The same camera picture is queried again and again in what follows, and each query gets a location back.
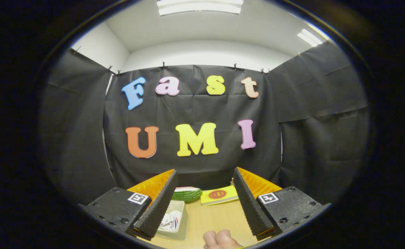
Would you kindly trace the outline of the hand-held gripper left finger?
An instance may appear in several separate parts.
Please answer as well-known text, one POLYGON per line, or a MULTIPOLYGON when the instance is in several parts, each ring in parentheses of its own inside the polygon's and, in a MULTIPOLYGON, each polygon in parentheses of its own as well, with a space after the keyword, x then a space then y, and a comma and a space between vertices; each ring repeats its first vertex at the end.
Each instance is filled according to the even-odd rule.
POLYGON ((174 169, 129 189, 112 188, 81 208, 120 233, 151 240, 160 226, 178 183, 174 169))

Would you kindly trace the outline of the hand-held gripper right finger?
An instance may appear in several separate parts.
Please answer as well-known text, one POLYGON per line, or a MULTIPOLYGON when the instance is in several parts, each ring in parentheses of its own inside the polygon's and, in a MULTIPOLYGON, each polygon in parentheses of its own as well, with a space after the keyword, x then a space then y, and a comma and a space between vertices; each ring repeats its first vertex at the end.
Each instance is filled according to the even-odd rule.
POLYGON ((330 206, 295 186, 281 188, 240 167, 235 168, 233 179, 246 220, 257 240, 294 230, 330 206))

